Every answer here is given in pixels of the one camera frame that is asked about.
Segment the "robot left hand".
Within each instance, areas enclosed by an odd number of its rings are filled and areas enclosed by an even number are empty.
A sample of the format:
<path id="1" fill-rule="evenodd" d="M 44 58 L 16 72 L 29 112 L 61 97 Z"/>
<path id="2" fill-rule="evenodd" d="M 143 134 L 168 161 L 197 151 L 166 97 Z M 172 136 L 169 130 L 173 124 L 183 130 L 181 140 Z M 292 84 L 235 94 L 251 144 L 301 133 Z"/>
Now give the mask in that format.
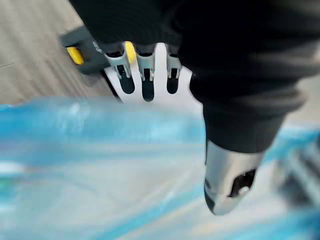
<path id="1" fill-rule="evenodd" d="M 192 71 L 203 106 L 204 195 L 215 215 L 251 190 L 288 113 L 303 105 L 302 79 L 320 73 L 317 0 L 73 0 L 112 63 L 134 45 L 145 80 L 154 45 L 165 43 Z"/>

